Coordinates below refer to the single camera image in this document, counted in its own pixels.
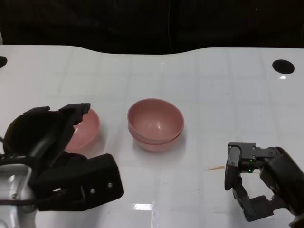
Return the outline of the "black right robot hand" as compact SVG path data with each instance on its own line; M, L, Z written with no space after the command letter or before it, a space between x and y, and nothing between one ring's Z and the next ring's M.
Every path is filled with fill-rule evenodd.
M273 192L250 198L242 185L242 173L260 171L260 179ZM281 147L260 148L255 143L228 144L225 190L232 190L248 222L272 216L277 209L287 209L295 216L292 228L304 226L304 173Z

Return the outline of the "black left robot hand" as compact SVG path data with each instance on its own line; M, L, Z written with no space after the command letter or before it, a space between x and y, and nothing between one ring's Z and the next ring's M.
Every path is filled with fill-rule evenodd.
M74 134L74 126L88 113L90 103L68 104L57 111L32 108L17 117L1 138L1 165L29 166L35 176L54 166Z

